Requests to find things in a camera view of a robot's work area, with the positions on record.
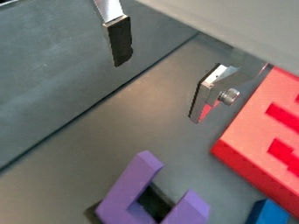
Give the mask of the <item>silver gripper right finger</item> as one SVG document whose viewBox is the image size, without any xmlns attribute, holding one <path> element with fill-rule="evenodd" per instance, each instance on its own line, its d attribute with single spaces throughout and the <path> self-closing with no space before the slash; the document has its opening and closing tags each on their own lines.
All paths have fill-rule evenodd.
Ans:
<svg viewBox="0 0 299 224">
<path fill-rule="evenodd" d="M 192 98 L 188 117 L 198 123 L 220 102 L 231 106 L 239 98 L 236 86 L 252 79 L 251 66 L 224 66 L 220 63 L 200 79 Z"/>
</svg>

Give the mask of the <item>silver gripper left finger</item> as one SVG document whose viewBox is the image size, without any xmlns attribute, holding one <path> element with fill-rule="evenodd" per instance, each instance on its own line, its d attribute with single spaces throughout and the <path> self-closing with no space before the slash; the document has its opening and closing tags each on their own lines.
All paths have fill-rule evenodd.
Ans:
<svg viewBox="0 0 299 224">
<path fill-rule="evenodd" d="M 92 0 L 103 19 L 115 67 L 132 57 L 131 17 L 124 13 L 119 0 Z"/>
</svg>

